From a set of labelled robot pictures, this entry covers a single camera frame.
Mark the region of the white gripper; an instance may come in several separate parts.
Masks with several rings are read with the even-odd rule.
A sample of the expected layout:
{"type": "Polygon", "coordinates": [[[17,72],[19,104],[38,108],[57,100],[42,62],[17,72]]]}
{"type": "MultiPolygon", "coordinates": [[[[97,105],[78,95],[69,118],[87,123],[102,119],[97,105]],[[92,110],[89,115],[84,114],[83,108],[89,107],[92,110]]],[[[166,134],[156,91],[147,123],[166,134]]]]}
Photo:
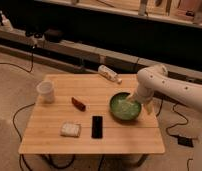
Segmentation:
{"type": "Polygon", "coordinates": [[[151,100],[153,98],[154,92],[151,89],[144,87],[137,87],[136,90],[128,96],[130,102],[137,101],[142,104],[144,109],[148,114],[152,113],[151,100]]]}

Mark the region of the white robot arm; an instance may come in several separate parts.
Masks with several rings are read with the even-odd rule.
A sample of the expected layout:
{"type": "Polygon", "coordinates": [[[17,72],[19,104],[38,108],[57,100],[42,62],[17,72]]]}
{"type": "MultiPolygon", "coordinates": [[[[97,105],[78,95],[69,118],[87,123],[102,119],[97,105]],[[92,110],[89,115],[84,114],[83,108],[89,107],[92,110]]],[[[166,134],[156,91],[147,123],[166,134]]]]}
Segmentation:
{"type": "MultiPolygon", "coordinates": [[[[202,113],[202,85],[169,78],[168,70],[163,64],[139,70],[136,89],[128,99],[147,104],[152,100],[155,91],[202,113]]],[[[202,171],[202,128],[193,159],[192,171],[202,171]]]]}

